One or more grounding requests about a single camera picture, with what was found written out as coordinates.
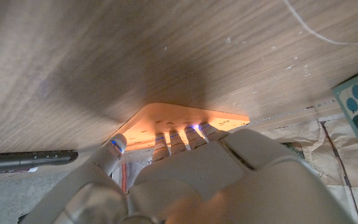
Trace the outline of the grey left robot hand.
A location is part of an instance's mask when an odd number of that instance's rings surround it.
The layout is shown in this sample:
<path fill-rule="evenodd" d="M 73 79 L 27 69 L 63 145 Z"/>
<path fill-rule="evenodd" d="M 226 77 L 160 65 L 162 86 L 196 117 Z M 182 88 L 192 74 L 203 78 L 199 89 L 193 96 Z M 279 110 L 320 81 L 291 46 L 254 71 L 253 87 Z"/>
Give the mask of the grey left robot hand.
<path fill-rule="evenodd" d="M 125 192 L 112 180 L 127 141 L 116 134 L 69 173 L 23 223 L 352 223 L 310 165 L 249 129 L 208 123 L 155 137 L 150 165 Z"/>

